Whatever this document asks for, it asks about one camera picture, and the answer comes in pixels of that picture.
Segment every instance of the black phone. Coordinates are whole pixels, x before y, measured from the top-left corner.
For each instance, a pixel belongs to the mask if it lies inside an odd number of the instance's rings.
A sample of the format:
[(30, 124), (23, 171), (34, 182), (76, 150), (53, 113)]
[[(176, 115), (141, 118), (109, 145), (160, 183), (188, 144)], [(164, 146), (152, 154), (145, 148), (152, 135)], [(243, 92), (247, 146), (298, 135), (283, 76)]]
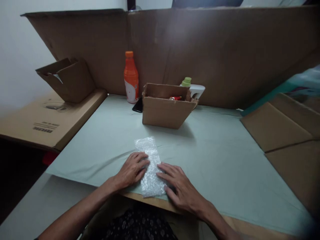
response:
[(143, 105), (142, 105), (142, 98), (139, 98), (137, 103), (132, 108), (133, 111), (142, 113)]

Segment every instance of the green bottle cap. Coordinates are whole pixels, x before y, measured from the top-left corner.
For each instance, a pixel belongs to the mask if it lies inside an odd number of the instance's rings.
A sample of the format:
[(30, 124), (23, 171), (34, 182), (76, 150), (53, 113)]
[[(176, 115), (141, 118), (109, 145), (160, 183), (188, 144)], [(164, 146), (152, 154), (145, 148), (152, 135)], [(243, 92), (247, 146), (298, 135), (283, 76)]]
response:
[(184, 87), (190, 87), (190, 84), (191, 84), (191, 78), (189, 77), (185, 77), (181, 83), (181, 85)]

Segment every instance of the black patterned clothing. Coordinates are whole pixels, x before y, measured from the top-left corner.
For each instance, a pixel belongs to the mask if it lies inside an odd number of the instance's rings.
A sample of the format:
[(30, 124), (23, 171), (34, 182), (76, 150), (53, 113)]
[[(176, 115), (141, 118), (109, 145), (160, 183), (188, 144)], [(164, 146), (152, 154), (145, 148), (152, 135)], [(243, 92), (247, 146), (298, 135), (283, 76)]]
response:
[(122, 216), (113, 219), (103, 232), (93, 234), (92, 240), (160, 240), (177, 239), (169, 223), (155, 209), (137, 204)]

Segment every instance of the plastic bottle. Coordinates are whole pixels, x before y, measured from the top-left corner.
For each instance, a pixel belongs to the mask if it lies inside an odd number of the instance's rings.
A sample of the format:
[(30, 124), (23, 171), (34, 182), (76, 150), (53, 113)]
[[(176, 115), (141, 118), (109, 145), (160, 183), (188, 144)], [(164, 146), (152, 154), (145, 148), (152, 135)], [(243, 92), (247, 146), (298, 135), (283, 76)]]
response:
[(300, 87), (320, 89), (320, 65), (314, 68), (310, 68), (303, 73), (293, 75), (287, 81), (266, 94), (263, 98), (252, 104), (246, 110), (242, 111), (241, 115), (246, 116), (249, 113), (253, 112), (264, 103), (274, 98), (277, 93), (291, 92)]
[(182, 86), (182, 87), (190, 87), (191, 97), (194, 98), (194, 99), (199, 99), (200, 96), (202, 95), (202, 93), (204, 92), (204, 90), (206, 89), (202, 85), (191, 84), (191, 78), (190, 77), (184, 78), (184, 80), (182, 81), (180, 86)]
[(126, 67), (124, 68), (124, 84), (126, 85), (127, 101), (136, 103), (139, 99), (139, 78), (133, 60), (133, 52), (126, 51)]

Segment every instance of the flattened cardboard box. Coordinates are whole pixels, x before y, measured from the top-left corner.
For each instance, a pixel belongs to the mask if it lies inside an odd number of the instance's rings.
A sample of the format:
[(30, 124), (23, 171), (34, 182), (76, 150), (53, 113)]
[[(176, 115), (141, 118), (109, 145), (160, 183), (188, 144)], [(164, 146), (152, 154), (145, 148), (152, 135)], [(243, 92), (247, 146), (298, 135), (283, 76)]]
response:
[(79, 104), (64, 102), (52, 91), (49, 95), (0, 120), (0, 136), (35, 147), (62, 151), (83, 124), (107, 97), (95, 89)]
[(316, 214), (320, 189), (320, 114), (280, 93), (241, 122), (301, 203)]
[(320, 46), (317, 6), (24, 16), (57, 61), (82, 57), (96, 87), (110, 94), (126, 95), (128, 50), (134, 52), (139, 94), (147, 82), (180, 85), (191, 77), (193, 84), (206, 87), (199, 104), (233, 109), (301, 72), (301, 65), (307, 69), (320, 63), (320, 55), (313, 54)]

